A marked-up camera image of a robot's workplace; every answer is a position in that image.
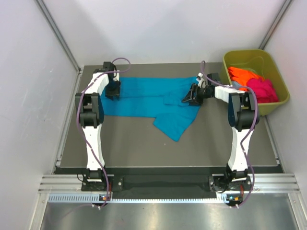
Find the blue t shirt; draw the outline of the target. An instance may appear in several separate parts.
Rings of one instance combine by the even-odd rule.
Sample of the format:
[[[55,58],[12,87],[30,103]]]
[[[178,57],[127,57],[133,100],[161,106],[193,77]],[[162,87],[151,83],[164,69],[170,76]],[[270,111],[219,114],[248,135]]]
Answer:
[[[105,115],[154,118],[153,125],[173,141],[179,141],[200,109],[182,103],[196,77],[121,79],[119,99],[101,95]]]

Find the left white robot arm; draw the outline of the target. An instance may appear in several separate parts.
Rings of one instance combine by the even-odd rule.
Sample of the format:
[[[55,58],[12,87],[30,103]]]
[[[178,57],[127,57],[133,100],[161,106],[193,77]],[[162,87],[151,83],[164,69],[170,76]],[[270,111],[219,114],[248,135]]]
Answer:
[[[119,73],[114,62],[104,62],[93,72],[88,86],[75,95],[76,123],[84,138],[87,150],[86,172],[83,175],[83,191],[106,191],[110,189],[101,147],[101,128],[104,121],[102,93],[107,98],[119,98]]]

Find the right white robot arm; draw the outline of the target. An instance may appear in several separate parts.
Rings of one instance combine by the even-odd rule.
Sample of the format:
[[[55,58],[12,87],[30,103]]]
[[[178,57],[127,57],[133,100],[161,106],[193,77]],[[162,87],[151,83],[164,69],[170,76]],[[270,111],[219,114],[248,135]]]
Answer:
[[[223,193],[227,190],[244,189],[250,185],[248,176],[248,149],[250,138],[259,122],[257,99],[253,92],[242,91],[239,87],[222,85],[209,74],[199,73],[187,95],[182,99],[189,105],[202,105],[208,98],[215,98],[228,104],[228,123],[232,128],[231,154],[223,176],[213,176],[212,190]]]

